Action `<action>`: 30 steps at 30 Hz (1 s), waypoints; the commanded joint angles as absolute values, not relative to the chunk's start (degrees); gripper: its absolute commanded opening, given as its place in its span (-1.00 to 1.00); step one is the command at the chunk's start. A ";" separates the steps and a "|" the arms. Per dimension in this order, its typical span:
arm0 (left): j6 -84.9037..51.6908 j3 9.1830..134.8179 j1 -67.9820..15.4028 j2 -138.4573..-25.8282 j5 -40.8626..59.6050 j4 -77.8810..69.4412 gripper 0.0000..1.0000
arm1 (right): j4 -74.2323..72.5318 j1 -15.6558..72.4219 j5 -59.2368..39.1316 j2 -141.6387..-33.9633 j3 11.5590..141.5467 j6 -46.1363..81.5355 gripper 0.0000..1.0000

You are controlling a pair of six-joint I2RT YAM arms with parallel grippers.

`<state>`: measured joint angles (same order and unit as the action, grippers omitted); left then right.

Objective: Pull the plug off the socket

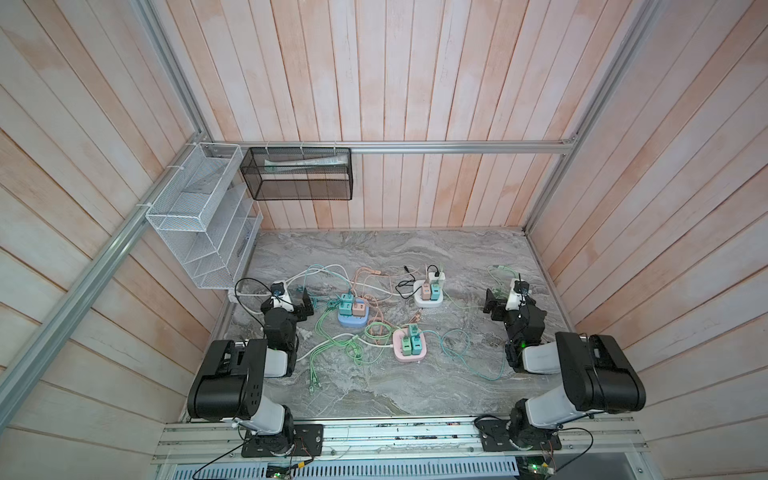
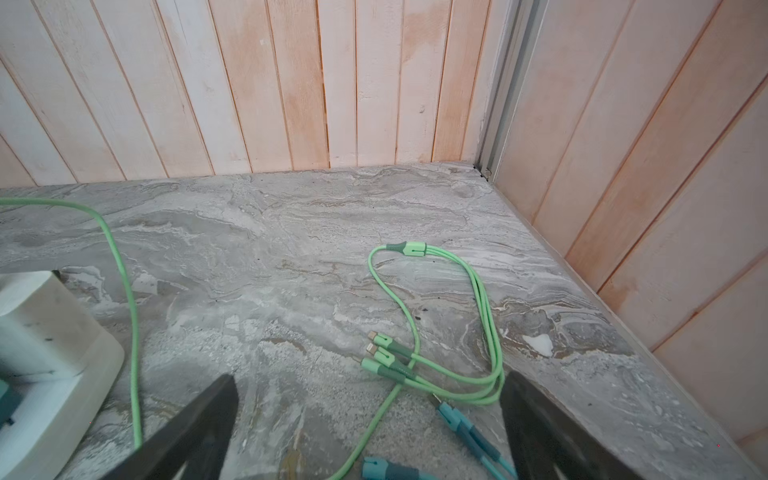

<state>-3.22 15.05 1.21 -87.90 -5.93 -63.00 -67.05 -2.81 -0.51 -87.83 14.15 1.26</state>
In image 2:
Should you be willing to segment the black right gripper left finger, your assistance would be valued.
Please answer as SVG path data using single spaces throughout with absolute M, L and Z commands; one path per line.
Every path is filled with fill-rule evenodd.
M 235 378 L 223 374 L 106 479 L 218 479 L 239 405 Z

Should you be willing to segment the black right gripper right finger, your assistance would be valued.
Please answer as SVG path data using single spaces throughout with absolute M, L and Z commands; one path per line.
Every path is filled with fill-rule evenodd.
M 500 406 L 520 479 L 638 479 L 524 375 L 507 374 Z

